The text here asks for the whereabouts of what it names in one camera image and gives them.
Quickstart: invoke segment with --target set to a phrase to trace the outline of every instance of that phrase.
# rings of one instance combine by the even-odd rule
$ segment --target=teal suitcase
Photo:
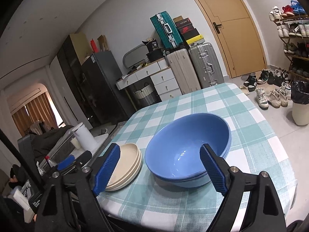
[[[170,15],[163,11],[150,18],[157,33],[159,34],[165,48],[177,48],[183,42],[181,35],[170,17]]]

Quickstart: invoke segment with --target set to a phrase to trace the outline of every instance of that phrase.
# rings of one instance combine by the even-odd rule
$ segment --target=teal plaid tablecloth
[[[144,158],[155,133],[192,113],[214,113],[226,120],[232,133],[226,161],[244,173],[267,171],[286,214],[296,186],[288,156],[263,115],[234,84],[220,84],[143,108],[128,120],[112,142],[136,143]],[[248,196],[247,193],[243,196],[232,231],[241,226]],[[195,189],[166,184],[148,170],[144,160],[131,184],[98,196],[101,207],[120,219],[156,230],[185,232],[206,231],[222,200],[211,183]]]

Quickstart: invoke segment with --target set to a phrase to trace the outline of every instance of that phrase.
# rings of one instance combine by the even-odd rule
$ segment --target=metal screw
[[[265,177],[265,178],[267,178],[267,177],[268,177],[268,173],[267,173],[267,172],[265,172],[265,171],[263,171],[261,174],[262,174],[262,176],[263,176],[263,177]]]
[[[232,166],[230,169],[233,173],[237,173],[239,171],[239,169],[235,166]]]
[[[81,169],[84,173],[88,173],[90,171],[90,167],[83,167]]]
[[[53,172],[52,176],[53,178],[57,178],[59,176],[59,172]]]

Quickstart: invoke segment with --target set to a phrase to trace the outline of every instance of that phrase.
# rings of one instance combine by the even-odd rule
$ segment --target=tile floor
[[[237,86],[243,84],[240,77],[230,79],[227,82],[234,83]],[[268,84],[264,84],[262,87],[266,90],[276,88],[275,85]],[[262,110],[257,104],[255,91],[251,92],[248,98],[256,105],[277,134],[289,156],[295,172],[295,178],[298,180],[295,203],[286,217],[286,222],[290,224],[295,220],[303,220],[309,213],[309,180],[307,174],[309,163],[309,125],[297,126],[295,124],[292,117],[292,101],[289,101],[287,107],[276,109],[270,105],[268,110]]]

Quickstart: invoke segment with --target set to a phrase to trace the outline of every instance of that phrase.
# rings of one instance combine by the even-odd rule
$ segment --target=stacked bowl
[[[200,160],[200,147],[209,144],[226,158],[231,130],[221,117],[196,113],[181,117],[156,133],[145,151],[149,170],[159,179],[180,187],[199,187],[210,181]]]
[[[120,159],[105,190],[115,191],[128,185],[137,176],[141,165],[142,153],[136,144],[120,146]]]

